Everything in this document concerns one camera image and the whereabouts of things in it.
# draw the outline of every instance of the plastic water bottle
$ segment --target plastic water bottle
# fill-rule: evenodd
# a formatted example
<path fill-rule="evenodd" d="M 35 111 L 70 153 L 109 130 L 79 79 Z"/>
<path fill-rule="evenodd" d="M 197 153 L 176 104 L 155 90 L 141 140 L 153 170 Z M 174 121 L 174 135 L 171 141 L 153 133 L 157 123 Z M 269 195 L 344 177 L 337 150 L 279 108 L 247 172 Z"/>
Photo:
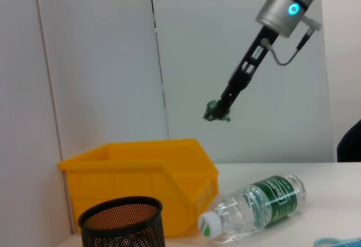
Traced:
<path fill-rule="evenodd" d="M 231 192 L 215 211 L 199 216 L 198 228 L 209 239 L 249 233 L 301 211 L 305 202 L 305 186 L 296 176 L 274 176 Z"/>

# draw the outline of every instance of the white table surface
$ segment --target white table surface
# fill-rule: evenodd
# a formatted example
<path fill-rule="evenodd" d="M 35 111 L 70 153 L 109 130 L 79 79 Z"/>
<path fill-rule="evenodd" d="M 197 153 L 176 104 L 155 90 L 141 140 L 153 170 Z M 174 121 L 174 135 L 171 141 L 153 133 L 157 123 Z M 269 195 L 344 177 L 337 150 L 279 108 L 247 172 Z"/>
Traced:
<path fill-rule="evenodd" d="M 228 246 L 311 247 L 320 237 L 349 239 L 361 236 L 361 163 L 359 164 L 219 164 L 220 193 L 272 175 L 294 174 L 307 191 L 305 211 Z M 217 246 L 199 237 L 172 239 L 167 247 Z M 58 247 L 81 247 L 73 235 Z"/>

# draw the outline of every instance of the yellow plastic bin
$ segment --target yellow plastic bin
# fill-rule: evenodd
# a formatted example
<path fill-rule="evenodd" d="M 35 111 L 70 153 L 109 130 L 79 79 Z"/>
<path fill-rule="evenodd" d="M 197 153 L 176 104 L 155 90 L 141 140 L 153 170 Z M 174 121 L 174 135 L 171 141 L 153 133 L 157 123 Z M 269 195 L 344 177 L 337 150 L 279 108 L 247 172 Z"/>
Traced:
<path fill-rule="evenodd" d="M 151 196 L 163 203 L 166 237 L 184 235 L 218 194 L 218 170 L 194 139 L 107 144 L 62 161 L 59 169 L 75 220 L 101 202 Z"/>

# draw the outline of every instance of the black mesh pen holder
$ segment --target black mesh pen holder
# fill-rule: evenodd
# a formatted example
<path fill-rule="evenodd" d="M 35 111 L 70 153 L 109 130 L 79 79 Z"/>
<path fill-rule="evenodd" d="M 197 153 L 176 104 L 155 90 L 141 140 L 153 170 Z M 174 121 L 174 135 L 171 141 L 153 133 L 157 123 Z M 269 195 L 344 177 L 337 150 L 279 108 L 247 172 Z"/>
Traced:
<path fill-rule="evenodd" d="M 104 202 L 78 220 L 83 247 L 165 247 L 162 203 L 150 197 Z"/>

